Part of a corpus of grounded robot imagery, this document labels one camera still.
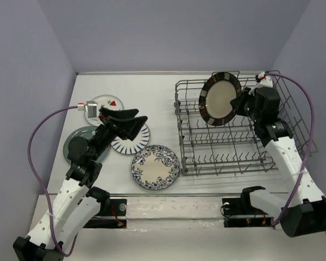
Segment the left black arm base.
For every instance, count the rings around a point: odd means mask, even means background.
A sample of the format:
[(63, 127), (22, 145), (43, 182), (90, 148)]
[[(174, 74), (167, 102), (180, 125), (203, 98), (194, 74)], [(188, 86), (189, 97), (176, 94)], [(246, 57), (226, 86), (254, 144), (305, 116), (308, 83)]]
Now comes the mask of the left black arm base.
[(83, 228), (125, 229), (127, 226), (127, 199), (111, 198), (107, 208), (92, 217)]

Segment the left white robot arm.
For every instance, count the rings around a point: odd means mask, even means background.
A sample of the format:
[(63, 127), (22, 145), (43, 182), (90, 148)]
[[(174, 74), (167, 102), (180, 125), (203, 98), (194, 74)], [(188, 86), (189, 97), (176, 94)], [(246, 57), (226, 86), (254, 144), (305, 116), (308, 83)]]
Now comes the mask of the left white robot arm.
[(55, 199), (45, 194), (48, 209), (13, 249), (19, 260), (63, 260), (74, 249), (78, 233), (94, 216), (109, 210), (110, 194), (94, 183), (102, 163), (97, 160), (115, 138), (133, 141), (147, 121), (138, 109), (100, 108), (101, 124), (92, 138), (76, 136), (68, 143), (71, 166)]

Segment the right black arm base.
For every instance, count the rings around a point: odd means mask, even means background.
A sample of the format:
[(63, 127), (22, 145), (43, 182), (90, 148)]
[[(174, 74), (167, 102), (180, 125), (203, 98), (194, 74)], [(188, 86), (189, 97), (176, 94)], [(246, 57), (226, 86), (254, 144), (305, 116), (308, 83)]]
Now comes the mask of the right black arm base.
[(223, 198), (220, 213), (225, 228), (272, 227), (270, 215), (260, 209), (244, 207), (237, 197)]

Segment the white blue striped plate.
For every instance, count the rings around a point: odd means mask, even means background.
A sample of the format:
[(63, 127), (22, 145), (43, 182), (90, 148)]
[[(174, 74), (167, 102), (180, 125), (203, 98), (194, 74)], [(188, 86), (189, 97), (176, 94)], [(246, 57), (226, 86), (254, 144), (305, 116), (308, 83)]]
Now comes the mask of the white blue striped plate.
[(116, 138), (111, 143), (111, 147), (120, 154), (132, 155), (140, 152), (144, 147), (146, 147), (150, 141), (150, 138), (150, 129), (147, 124), (144, 124), (133, 141), (129, 139), (122, 140), (120, 138)]

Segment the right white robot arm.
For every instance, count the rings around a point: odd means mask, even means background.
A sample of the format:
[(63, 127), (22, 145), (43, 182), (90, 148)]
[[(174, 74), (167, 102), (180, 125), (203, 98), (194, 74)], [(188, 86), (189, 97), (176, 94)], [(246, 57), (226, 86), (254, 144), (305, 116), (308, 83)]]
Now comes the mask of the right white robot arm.
[(272, 157), (287, 189), (287, 200), (270, 194), (258, 185), (244, 188), (240, 209), (252, 213), (262, 210), (272, 217), (271, 225), (280, 224), (289, 237), (326, 231), (326, 196), (314, 183), (305, 159), (300, 157), (288, 124), (279, 118), (279, 93), (274, 88), (245, 88), (230, 104), (236, 115), (252, 122), (256, 136)]

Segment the dark striped rim plate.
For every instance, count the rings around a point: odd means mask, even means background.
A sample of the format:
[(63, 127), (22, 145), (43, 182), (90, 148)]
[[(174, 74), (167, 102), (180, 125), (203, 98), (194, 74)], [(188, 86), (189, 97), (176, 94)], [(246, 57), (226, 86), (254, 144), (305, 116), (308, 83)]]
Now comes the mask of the dark striped rim plate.
[(231, 100), (241, 94), (238, 78), (229, 72), (211, 76), (203, 85), (198, 108), (202, 119), (212, 126), (223, 126), (235, 117)]

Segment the blue floral pattern plate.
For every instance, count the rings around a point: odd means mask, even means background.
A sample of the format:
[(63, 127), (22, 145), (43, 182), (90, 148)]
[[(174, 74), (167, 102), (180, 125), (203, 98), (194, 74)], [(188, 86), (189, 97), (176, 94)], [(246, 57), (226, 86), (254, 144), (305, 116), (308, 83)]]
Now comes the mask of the blue floral pattern plate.
[(164, 190), (180, 173), (179, 159), (168, 147), (149, 145), (138, 152), (131, 163), (134, 181), (147, 190)]

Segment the plain teal plate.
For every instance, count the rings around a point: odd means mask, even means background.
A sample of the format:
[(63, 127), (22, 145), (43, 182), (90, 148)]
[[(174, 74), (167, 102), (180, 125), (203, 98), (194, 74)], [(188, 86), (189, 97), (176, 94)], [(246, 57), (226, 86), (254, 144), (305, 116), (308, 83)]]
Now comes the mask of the plain teal plate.
[(107, 148), (95, 148), (93, 136), (97, 127), (86, 126), (72, 132), (63, 146), (63, 155), (69, 165), (85, 164), (93, 160), (95, 163), (103, 163), (109, 153)]

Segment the white strawberry pattern plate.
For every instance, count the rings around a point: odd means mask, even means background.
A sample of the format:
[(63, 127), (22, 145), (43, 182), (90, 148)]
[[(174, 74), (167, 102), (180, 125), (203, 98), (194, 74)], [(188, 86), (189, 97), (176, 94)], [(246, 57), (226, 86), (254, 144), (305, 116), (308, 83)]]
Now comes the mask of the white strawberry pattern plate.
[(97, 97), (94, 97), (93, 99), (90, 100), (90, 102), (95, 102), (97, 104), (97, 109), (96, 109), (96, 117), (95, 118), (89, 118), (87, 115), (87, 111), (84, 113), (84, 117), (86, 121), (93, 126), (99, 126), (102, 122), (98, 118), (99, 115), (99, 109), (101, 107), (111, 109), (111, 110), (123, 110), (124, 106), (122, 101), (117, 98), (116, 96), (113, 95), (100, 95)]

